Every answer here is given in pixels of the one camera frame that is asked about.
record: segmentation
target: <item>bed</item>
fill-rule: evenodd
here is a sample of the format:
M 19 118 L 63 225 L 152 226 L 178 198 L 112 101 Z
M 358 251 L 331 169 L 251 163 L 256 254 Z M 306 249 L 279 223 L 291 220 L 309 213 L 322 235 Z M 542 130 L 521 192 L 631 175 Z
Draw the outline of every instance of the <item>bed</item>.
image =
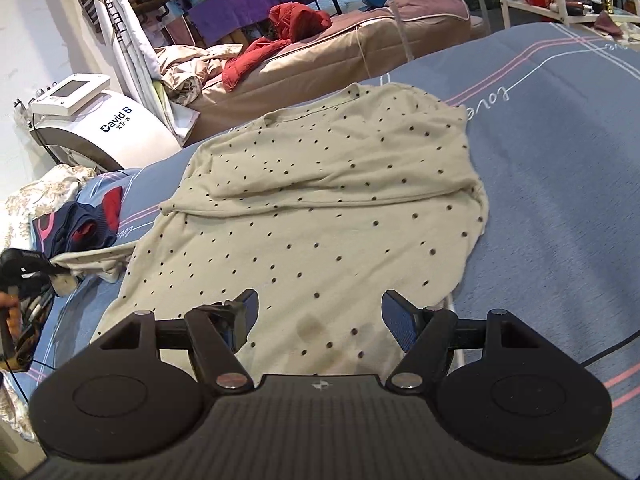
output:
M 403 82 L 465 105 L 473 164 L 491 203 L 455 290 L 461 317 L 506 308 L 604 382 L 613 416 L 599 456 L 640 474 L 640 121 L 637 53 L 549 23 L 514 27 L 414 60 L 368 84 Z M 126 190 L 117 243 L 140 238 L 196 146 L 128 175 L 98 177 L 79 200 Z M 119 283 L 87 279 L 56 304 L 20 385 L 86 346 Z M 465 360 L 478 358 L 474 352 Z
M 415 57 L 468 41 L 472 19 L 463 0 L 395 0 Z M 483 24 L 474 18 L 474 34 Z M 200 117 L 187 139 L 193 144 L 261 115 L 319 98 L 350 83 L 406 63 L 398 29 L 387 7 L 332 17 L 321 34 L 284 48 L 251 72 L 232 92 L 218 76 L 190 104 Z

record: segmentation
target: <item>silver screw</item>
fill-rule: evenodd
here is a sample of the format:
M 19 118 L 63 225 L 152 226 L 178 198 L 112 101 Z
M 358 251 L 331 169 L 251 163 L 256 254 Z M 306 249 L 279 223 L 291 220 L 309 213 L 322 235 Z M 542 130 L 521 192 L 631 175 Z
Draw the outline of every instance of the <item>silver screw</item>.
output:
M 218 386 L 226 388 L 227 390 L 237 390 L 238 388 L 242 388 L 245 384 L 247 384 L 247 382 L 248 379 L 245 375 L 238 374 L 236 372 L 222 374 L 216 378 L 216 383 L 218 384 Z
M 420 386 L 422 384 L 422 377 L 418 374 L 412 374 L 411 372 L 402 372 L 391 377 L 391 383 L 393 386 L 402 388 L 403 390 L 409 390 Z

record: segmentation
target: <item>red jacket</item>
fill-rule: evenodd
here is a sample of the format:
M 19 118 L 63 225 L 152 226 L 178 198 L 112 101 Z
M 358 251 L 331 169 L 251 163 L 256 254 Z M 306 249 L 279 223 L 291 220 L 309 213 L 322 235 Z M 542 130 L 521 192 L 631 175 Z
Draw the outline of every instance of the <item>red jacket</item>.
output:
M 222 84 L 227 92 L 231 92 L 243 77 L 277 51 L 331 26 L 331 18 L 324 10 L 313 10 L 296 3 L 272 7 L 269 19 L 280 39 L 271 41 L 263 37 L 255 40 L 240 56 L 227 61 L 222 71 Z

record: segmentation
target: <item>blue bedsheet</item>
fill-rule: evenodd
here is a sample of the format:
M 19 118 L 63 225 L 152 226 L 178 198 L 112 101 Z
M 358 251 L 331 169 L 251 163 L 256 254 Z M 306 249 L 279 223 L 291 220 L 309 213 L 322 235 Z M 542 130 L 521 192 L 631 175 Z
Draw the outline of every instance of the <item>blue bedsheet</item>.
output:
M 537 23 L 402 66 L 369 84 L 402 82 L 467 106 L 473 164 L 490 218 L 454 295 L 461 317 L 507 308 L 579 362 L 640 329 L 640 55 L 585 32 Z M 101 182 L 127 189 L 118 243 L 142 236 L 195 147 Z M 119 284 L 89 279 L 56 302 L 36 359 L 52 366 L 89 342 Z M 589 370 L 613 417 L 599 455 L 640 474 L 640 339 Z M 47 367 L 18 379 L 30 392 Z

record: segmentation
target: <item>black cable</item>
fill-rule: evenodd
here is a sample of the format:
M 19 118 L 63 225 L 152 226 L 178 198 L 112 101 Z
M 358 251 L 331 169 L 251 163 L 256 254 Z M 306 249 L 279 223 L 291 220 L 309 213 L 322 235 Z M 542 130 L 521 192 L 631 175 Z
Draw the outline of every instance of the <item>black cable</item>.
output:
M 36 128 L 35 117 L 36 117 L 36 114 L 31 114 L 31 127 L 33 128 L 33 133 L 36 135 L 36 138 L 38 139 L 38 142 L 41 144 L 41 146 L 44 148 L 44 150 L 47 153 L 49 153 L 49 156 L 53 159 L 53 162 L 55 162 L 56 165 L 57 164 L 62 164 L 62 161 L 58 158 L 58 156 L 55 153 L 53 153 L 51 151 L 51 148 L 49 146 L 47 146 L 47 143 L 44 141 L 44 139 L 40 135 L 40 132 Z
M 9 366 L 9 363 L 8 363 L 8 361 L 6 359 L 4 360 L 4 364 L 6 364 L 6 368 L 7 368 L 7 370 L 9 370 L 9 373 L 11 374 L 11 377 L 14 379 L 14 383 L 18 386 L 18 389 L 20 390 L 20 393 L 24 397 L 24 402 L 26 402 L 27 405 L 29 405 L 29 399 L 24 394 L 24 390 L 22 389 L 22 386 L 20 386 L 20 383 L 18 382 L 18 379 L 15 378 L 14 371 L 11 370 L 11 367 Z
M 640 336 L 640 330 L 638 330 L 637 332 L 634 332 L 632 335 L 630 335 L 629 337 L 627 337 L 626 339 L 623 339 L 622 341 L 620 341 L 619 343 L 616 343 L 613 346 L 610 346 L 609 348 L 607 348 L 606 350 L 603 350 L 602 352 L 594 355 L 593 357 L 590 357 L 589 359 L 587 359 L 586 361 L 581 362 L 580 364 L 583 367 L 587 367 L 590 366 L 592 364 L 594 364 L 594 362 L 599 361 L 600 359 L 602 359 L 603 357 L 608 356 L 609 354 L 613 354 L 613 352 L 616 352 L 618 350 L 620 350 L 623 346 L 628 345 L 629 343 L 631 343 L 634 339 L 638 338 L 638 336 Z
M 42 365 L 42 366 L 46 366 L 47 368 L 51 368 L 54 372 L 56 371 L 56 369 L 55 369 L 53 366 L 51 366 L 51 365 L 48 365 L 48 364 L 46 364 L 46 363 L 41 363 L 40 361 L 38 361 L 38 360 L 36 360 L 36 359 L 32 359 L 32 361 L 33 361 L 34 363 L 36 363 L 36 364 L 39 364 L 39 365 Z

